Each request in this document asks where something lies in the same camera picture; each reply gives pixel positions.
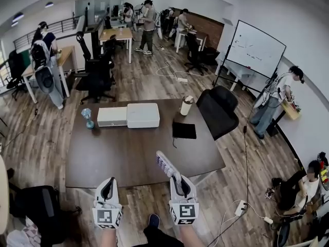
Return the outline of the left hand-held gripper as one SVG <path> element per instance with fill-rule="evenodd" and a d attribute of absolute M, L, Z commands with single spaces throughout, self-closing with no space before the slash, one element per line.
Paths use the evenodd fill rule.
<path fill-rule="evenodd" d="M 119 202 L 117 181 L 114 177 L 103 181 L 96 189 L 94 207 L 92 208 L 94 223 L 101 229 L 117 229 L 123 213 L 121 204 L 107 204 L 100 201 L 110 200 L 111 203 Z"/>

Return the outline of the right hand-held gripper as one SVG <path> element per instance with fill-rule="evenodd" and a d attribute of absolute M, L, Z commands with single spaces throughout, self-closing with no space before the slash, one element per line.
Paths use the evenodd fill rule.
<path fill-rule="evenodd" d="M 194 199 L 197 197 L 195 185 L 184 175 L 181 176 L 181 182 L 172 176 L 170 193 L 170 215 L 174 224 L 192 225 L 199 214 L 199 203 Z"/>

